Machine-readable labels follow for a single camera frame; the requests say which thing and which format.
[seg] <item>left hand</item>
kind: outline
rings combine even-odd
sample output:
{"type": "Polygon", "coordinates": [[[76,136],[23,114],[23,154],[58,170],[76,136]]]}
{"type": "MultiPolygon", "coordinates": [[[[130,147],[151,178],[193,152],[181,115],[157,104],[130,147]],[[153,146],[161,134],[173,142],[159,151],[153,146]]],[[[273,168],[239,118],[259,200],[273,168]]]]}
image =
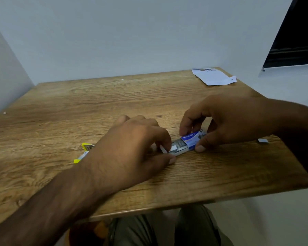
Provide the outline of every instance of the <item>left hand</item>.
{"type": "Polygon", "coordinates": [[[150,179],[175,162],[171,154],[146,157],[153,143],[169,151],[168,131],[159,127],[155,119],[122,115],[79,164],[91,168],[97,186],[115,193],[150,179]]]}

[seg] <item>right hand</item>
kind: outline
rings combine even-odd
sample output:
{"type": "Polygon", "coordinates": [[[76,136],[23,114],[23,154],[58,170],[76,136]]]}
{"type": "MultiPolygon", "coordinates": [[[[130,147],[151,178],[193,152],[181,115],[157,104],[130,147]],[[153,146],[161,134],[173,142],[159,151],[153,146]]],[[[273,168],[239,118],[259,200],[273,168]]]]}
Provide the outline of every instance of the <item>right hand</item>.
{"type": "Polygon", "coordinates": [[[193,104],[184,114],[181,136],[201,129],[212,117],[208,133],[195,146],[200,153],[214,145],[252,141],[271,135],[292,122],[303,106],[265,97],[211,95],[193,104]]]}

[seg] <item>wood grain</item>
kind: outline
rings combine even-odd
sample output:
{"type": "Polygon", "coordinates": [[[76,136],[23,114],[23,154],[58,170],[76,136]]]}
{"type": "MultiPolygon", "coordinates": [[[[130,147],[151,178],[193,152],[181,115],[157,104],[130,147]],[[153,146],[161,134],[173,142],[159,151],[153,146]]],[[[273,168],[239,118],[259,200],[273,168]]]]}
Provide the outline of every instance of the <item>wood grain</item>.
{"type": "MultiPolygon", "coordinates": [[[[176,139],[189,106],[216,93],[260,96],[241,81],[206,86],[190,70],[38,84],[0,113],[0,222],[72,167],[81,143],[97,142],[120,114],[155,118],[176,139]]],[[[185,153],[115,194],[91,219],[308,187],[307,172],[283,142],[268,140],[185,153]]]]}

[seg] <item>forearm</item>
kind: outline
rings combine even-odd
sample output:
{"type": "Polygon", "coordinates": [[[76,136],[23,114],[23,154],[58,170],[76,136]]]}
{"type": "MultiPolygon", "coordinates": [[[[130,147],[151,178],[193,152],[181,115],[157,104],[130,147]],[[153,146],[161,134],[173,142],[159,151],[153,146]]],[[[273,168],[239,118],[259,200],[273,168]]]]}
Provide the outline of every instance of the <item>forearm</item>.
{"type": "Polygon", "coordinates": [[[98,194],[89,176],[80,166],[58,174],[0,224],[0,246],[53,245],[85,212],[93,212],[98,194]]]}
{"type": "Polygon", "coordinates": [[[308,107],[295,105],[284,124],[275,135],[281,138],[308,172],[308,107]]]}

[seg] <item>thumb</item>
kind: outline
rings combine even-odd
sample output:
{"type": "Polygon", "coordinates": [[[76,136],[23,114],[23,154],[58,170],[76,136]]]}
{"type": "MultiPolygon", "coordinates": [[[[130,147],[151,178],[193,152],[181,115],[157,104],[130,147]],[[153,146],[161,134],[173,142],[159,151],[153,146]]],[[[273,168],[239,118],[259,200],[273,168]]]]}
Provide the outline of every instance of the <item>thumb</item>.
{"type": "Polygon", "coordinates": [[[214,130],[204,136],[195,146],[195,151],[202,153],[205,149],[222,144],[221,136],[218,130],[214,130]]]}
{"type": "Polygon", "coordinates": [[[176,162],[176,156],[169,153],[162,153],[150,157],[143,163],[145,172],[148,174],[148,178],[151,178],[158,172],[162,171],[167,165],[176,162]]]}

